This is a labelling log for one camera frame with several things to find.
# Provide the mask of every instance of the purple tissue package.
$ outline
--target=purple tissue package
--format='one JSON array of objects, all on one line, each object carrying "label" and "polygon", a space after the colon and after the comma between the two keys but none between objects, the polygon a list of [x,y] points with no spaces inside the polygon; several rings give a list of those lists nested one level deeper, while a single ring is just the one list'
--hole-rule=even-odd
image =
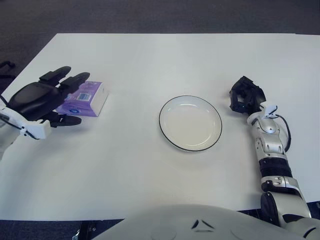
[{"label": "purple tissue package", "polygon": [[56,111],[60,114],[97,117],[107,96],[102,82],[85,81],[76,92],[67,96]]}]

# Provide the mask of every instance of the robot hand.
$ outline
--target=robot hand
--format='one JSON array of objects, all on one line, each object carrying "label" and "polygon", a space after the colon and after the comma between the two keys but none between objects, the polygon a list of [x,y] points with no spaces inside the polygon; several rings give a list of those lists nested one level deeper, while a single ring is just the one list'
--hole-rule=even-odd
[{"label": "robot hand", "polygon": [[[320,221],[311,218],[298,181],[293,178],[286,152],[290,148],[291,133],[287,121],[276,114],[278,106],[266,101],[263,90],[243,76],[230,91],[230,108],[248,113],[255,151],[260,166],[261,210],[267,222],[286,228],[307,239],[320,239]],[[287,128],[288,141],[284,147],[280,127],[274,121],[281,118]]]},{"label": "robot hand", "polygon": [[90,76],[90,73],[82,72],[59,82],[70,70],[71,67],[63,66],[47,72],[38,82],[20,89],[9,102],[1,96],[5,106],[0,107],[0,158],[19,135],[45,139],[51,128],[81,123],[79,117],[53,111]]}]

